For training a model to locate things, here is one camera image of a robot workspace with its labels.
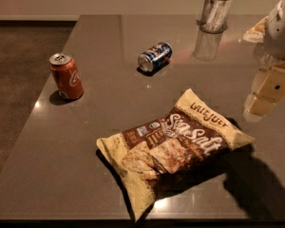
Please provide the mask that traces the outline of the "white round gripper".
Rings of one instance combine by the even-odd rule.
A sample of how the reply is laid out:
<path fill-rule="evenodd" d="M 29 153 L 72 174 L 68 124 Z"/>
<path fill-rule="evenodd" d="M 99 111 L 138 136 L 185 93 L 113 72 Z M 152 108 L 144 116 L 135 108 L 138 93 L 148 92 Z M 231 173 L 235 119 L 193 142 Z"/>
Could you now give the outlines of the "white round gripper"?
<path fill-rule="evenodd" d="M 277 59 L 285 60 L 285 0 L 280 0 L 269 16 L 262 18 L 243 35 L 250 43 L 264 43 L 265 50 Z M 255 123 L 270 113 L 285 97 L 285 61 L 261 68 L 247 96 L 243 117 Z"/>

